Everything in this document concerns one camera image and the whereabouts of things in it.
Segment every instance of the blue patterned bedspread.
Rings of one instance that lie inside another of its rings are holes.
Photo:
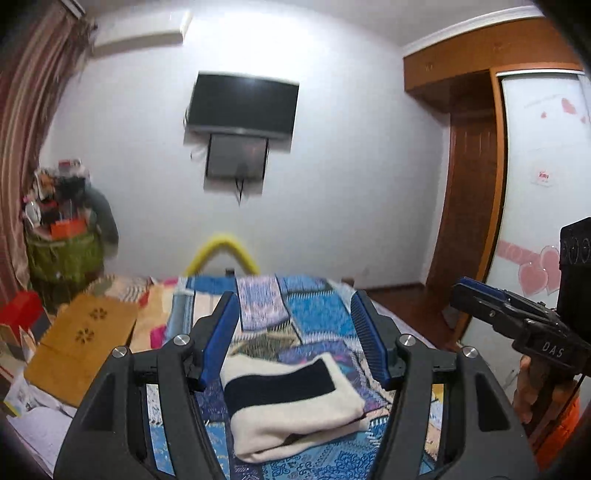
[[[238,294],[241,319],[229,355],[246,355],[286,364],[301,364],[330,352],[359,395],[370,418],[366,432],[357,432],[310,448],[284,460],[260,465],[233,455],[228,412],[221,383],[196,394],[207,433],[228,480],[365,480],[384,434],[392,393],[371,378],[350,316],[353,288],[306,276],[191,277],[179,278],[166,339],[188,333],[198,321],[205,295]],[[380,313],[394,316],[378,306]],[[403,333],[415,333],[396,319]],[[433,469],[439,449],[442,394],[434,388],[429,430],[421,472]],[[148,388],[148,412],[154,456],[161,471],[174,474],[160,414],[157,385]]]

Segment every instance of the door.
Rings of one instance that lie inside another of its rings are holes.
[[[452,114],[446,199],[426,284],[441,308],[458,278],[478,272],[491,222],[496,162],[494,111]]]
[[[554,308],[560,229],[591,216],[589,112],[575,74],[511,75],[503,78],[502,90],[506,189],[487,283]],[[481,352],[512,397],[521,354],[511,349],[511,340],[473,319],[462,342]]]

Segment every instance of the striped curtain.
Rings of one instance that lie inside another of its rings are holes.
[[[21,199],[67,79],[88,48],[90,27],[53,1],[37,5],[20,33],[25,40],[14,42],[0,73],[0,307],[28,284]]]

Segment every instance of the bed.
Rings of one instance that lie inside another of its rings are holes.
[[[308,276],[179,277],[154,283],[121,281],[107,277],[90,286],[95,295],[138,301],[138,316],[130,348],[134,352],[159,347],[195,322],[211,314],[225,291],[238,295],[241,318],[228,355],[298,365],[328,352],[365,401],[367,431],[356,432],[315,446],[287,459],[262,464],[245,463],[233,454],[229,416],[219,381],[195,394],[209,439],[229,480],[365,480],[384,434],[393,393],[375,382],[365,361],[350,318],[355,289],[347,284]],[[378,313],[392,318],[402,333],[410,333],[433,347],[387,309]],[[420,473],[434,468],[439,450],[443,387],[434,385],[431,412]],[[160,413],[157,385],[148,387],[148,417],[154,459],[159,470],[174,475]]]

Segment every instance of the paper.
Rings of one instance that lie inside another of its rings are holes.
[[[17,375],[12,383],[10,390],[4,398],[4,403],[12,412],[20,417],[25,413],[37,407],[48,407],[52,410],[60,410],[69,417],[76,414],[76,409],[61,403],[58,399],[52,397],[49,393],[39,390],[35,385],[31,385],[23,377],[22,372]]]
[[[37,407],[22,417],[8,418],[26,445],[37,454],[53,474],[61,444],[72,419],[62,412],[47,407]]]
[[[0,374],[9,382],[25,368],[25,362],[22,362],[12,356],[6,342],[0,340]]]

